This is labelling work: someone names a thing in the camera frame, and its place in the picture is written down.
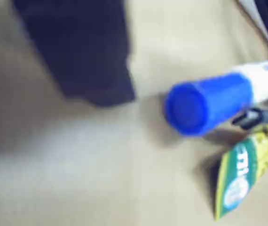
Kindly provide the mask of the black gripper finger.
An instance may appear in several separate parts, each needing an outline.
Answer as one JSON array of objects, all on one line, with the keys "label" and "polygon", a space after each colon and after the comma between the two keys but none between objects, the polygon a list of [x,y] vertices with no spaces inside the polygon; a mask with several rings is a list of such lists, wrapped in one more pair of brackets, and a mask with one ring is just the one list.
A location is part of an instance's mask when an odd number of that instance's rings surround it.
[{"label": "black gripper finger", "polygon": [[24,28],[63,94],[96,106],[135,100],[122,0],[15,0]]}]

